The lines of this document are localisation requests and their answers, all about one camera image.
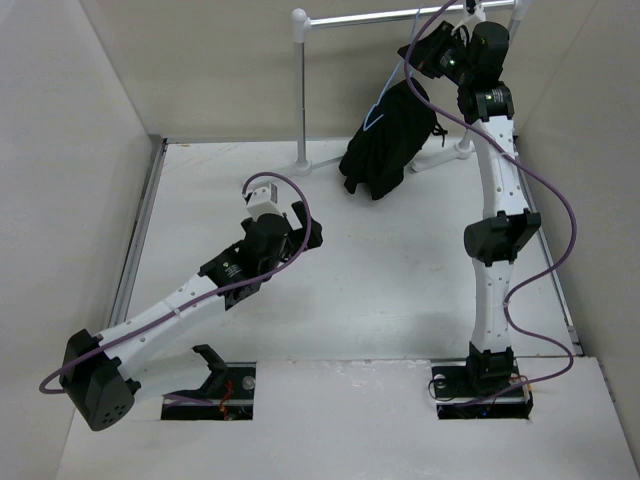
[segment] black garment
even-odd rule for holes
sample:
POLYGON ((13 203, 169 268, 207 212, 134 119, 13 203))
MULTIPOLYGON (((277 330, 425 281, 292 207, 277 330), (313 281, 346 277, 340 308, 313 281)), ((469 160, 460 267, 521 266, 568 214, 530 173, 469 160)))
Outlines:
MULTIPOLYGON (((428 99, 422 86, 415 79, 412 81, 428 99)), ((406 80, 387 90, 369 116, 369 124, 381 114, 384 117, 366 132, 364 124, 360 126, 340 162, 340 172, 347 177, 344 182, 347 191, 353 194, 358 183, 366 183, 374 200, 400 185, 404 167, 432 132, 447 133, 438 124, 435 112, 411 93, 406 80)))

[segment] wall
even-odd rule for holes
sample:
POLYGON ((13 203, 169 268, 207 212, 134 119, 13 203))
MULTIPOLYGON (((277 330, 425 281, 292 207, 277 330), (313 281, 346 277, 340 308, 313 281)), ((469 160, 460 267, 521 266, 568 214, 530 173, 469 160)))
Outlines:
MULTIPOLYGON (((291 11, 313 18, 441 5, 442 0, 82 0, 147 131, 211 138, 292 137, 291 11)), ((594 0, 535 0, 506 62, 524 123, 594 0)), ((507 24, 509 12, 490 19, 507 24)), ((352 135, 408 40, 411 22, 312 31, 307 43, 311 135, 352 135)), ((430 82, 457 112, 456 91, 430 82)))
MULTIPOLYGON (((575 253, 560 278, 585 351, 597 355, 640 461, 640 177, 636 0, 599 0, 533 110, 521 154, 560 187, 579 222, 575 253)), ((567 217, 532 185, 557 258, 568 241, 567 217)))
POLYGON ((71 421, 38 383, 104 322, 151 145, 77 0, 0 5, 0 465, 54 478, 71 421))

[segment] gray wall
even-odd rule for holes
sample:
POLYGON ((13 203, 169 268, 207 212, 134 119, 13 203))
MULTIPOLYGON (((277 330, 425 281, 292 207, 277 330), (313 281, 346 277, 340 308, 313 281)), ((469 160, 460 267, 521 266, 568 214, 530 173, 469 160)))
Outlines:
MULTIPOLYGON (((291 11, 313 18, 443 0, 82 0, 147 131, 284 138, 294 133, 291 11)), ((594 0, 534 0, 506 63, 523 124, 594 0)), ((508 12, 491 20, 507 23, 508 12)), ((456 16, 449 17, 457 21, 456 16)), ((407 43, 411 22, 318 30, 307 42, 311 135, 352 135, 407 43)), ((457 111, 446 80, 433 99, 457 111)))
MULTIPOLYGON (((578 217, 575 253, 560 270, 585 351, 604 365, 636 463, 640 460, 640 3, 599 0, 522 131, 524 161, 566 193, 578 217)), ((532 184, 556 258, 567 216, 532 184)))
POLYGON ((0 476, 55 477, 38 383, 107 315, 151 145, 77 0, 0 5, 0 476))

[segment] table surface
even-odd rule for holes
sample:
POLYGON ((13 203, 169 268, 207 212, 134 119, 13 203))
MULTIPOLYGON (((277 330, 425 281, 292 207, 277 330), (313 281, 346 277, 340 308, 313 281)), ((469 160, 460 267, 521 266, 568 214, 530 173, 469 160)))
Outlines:
POLYGON ((420 360, 259 362, 253 421, 156 421, 158 399, 93 433, 76 414, 58 480, 638 480, 595 359, 535 385, 528 421, 438 420, 429 378, 420 360))
MULTIPOLYGON (((308 156, 344 153, 347 139, 312 141, 308 156)), ((439 139, 419 155, 440 148, 439 139)), ((243 237, 240 185, 288 165, 293 142, 170 145, 136 277, 130 316, 165 297, 243 237)), ((323 225, 324 245, 260 293, 176 339, 181 353, 209 343, 228 361, 464 357, 475 321, 475 276, 464 228, 482 216, 477 159, 456 160, 405 181, 374 202, 349 195, 337 165, 294 179, 323 225)), ((280 204, 297 200, 279 184, 280 204)), ((538 239, 516 262, 512 285, 546 268, 538 239)), ((514 296, 515 321, 571 346, 547 277, 514 296)), ((512 333, 518 356, 556 356, 548 343, 512 333)))

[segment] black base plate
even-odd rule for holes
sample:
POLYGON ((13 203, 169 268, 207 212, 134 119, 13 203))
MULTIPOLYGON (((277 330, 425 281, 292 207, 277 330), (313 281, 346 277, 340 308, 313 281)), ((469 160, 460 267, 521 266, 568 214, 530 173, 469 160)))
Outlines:
MULTIPOLYGON (((461 404, 482 395, 475 391, 469 382, 464 365, 441 365, 432 369, 433 381, 430 385, 438 404, 438 418, 441 420, 468 420, 487 418, 528 419, 533 408, 533 395, 526 387, 512 390, 487 403, 471 406, 461 404)), ((514 365, 513 374, 519 376, 514 365)), ((497 386, 496 390, 509 384, 497 386)))
POLYGON ((256 378, 256 365, 255 363, 229 363, 227 366, 229 370, 222 386, 208 397, 199 394, 197 390, 174 392, 184 397, 211 400, 213 402, 211 406, 163 403, 160 420, 252 420, 255 386, 245 390, 242 380, 245 377, 256 378), (219 404, 227 393, 225 384, 229 380, 231 380, 233 390, 231 398, 224 402, 227 407, 225 414, 220 410, 219 404))

